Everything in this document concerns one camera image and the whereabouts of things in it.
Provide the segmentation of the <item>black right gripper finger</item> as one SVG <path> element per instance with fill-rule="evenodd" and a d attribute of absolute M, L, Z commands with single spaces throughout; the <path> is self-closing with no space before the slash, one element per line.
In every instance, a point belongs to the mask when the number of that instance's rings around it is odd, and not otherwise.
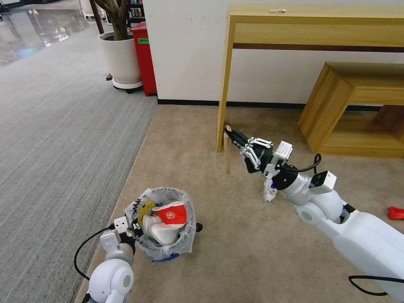
<path fill-rule="evenodd" d="M 253 139 L 252 138 L 248 138 L 245 141 L 245 144 L 242 145 L 241 140 L 239 139 L 233 139 L 232 143 L 238 147 L 240 149 L 240 154 L 244 157 L 244 158 L 248 158 L 250 160 L 250 162 L 253 165 L 259 165 L 260 164 L 260 160 L 257 156 L 257 154 L 255 153 L 254 149 L 253 149 Z"/>
<path fill-rule="evenodd" d="M 225 125 L 224 132 L 230 138 L 231 142 L 237 146 L 239 149 L 245 147 L 257 147 L 261 146 L 263 148 L 269 149 L 273 147 L 272 141 L 267 141 L 261 138 L 251 137 L 248 138 L 243 133 L 232 130 L 229 125 Z"/>

